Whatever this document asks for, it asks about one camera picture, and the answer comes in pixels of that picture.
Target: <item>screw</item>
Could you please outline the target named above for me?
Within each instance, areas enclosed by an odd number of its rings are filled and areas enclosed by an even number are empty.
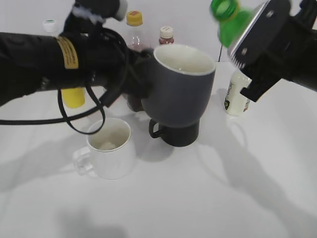
[[[266,17],[267,17],[267,18],[271,18],[273,15],[274,15],[274,11],[271,10],[271,11],[269,11],[269,12],[266,14]]]
[[[242,54],[243,56],[245,56],[245,55],[247,54],[247,52],[248,52],[248,48],[244,48],[244,49],[242,50],[241,54]]]
[[[45,90],[47,86],[49,85],[50,81],[48,78],[43,77],[42,79],[42,84],[41,84],[41,89]]]
[[[96,79],[96,72],[94,71],[94,72],[93,72],[93,76],[91,77],[91,81],[94,82],[95,79]]]

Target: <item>white wall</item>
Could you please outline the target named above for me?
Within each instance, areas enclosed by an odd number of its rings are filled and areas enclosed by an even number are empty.
[[[54,19],[60,29],[74,0],[2,0],[0,1],[0,32],[45,34],[42,22]],[[241,4],[254,8],[264,0],[241,0]],[[294,0],[292,13],[299,10],[301,0]],[[211,0],[128,0],[128,10],[139,10],[144,15],[144,28],[151,46],[158,45],[159,28],[170,25],[175,30],[175,40],[210,54],[218,60],[220,43],[218,26],[209,13]],[[125,37],[125,21],[110,19],[106,27]],[[226,50],[222,61],[229,61]]]

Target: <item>white tabletop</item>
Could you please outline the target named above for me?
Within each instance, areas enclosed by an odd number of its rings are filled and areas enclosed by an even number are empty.
[[[138,155],[115,181],[77,175],[71,156],[85,137],[65,124],[1,126],[0,237],[316,238],[317,93],[280,81],[233,118],[222,107],[233,71],[217,64],[199,139],[185,148],[151,139],[148,118],[122,98],[107,110],[131,125]],[[60,117],[56,92],[15,100],[0,115]]]

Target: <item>yellow sticker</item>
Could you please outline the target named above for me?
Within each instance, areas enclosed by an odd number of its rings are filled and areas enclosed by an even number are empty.
[[[78,56],[74,45],[66,37],[56,37],[56,40],[63,52],[66,69],[78,69]]]

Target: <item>black mug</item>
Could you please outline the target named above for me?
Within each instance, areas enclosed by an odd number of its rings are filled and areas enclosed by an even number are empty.
[[[215,62],[204,52],[185,45],[157,47],[143,68],[151,86],[142,99],[145,112],[153,119],[150,135],[172,146],[187,146],[198,136],[213,85]],[[159,130],[153,132],[153,124]]]

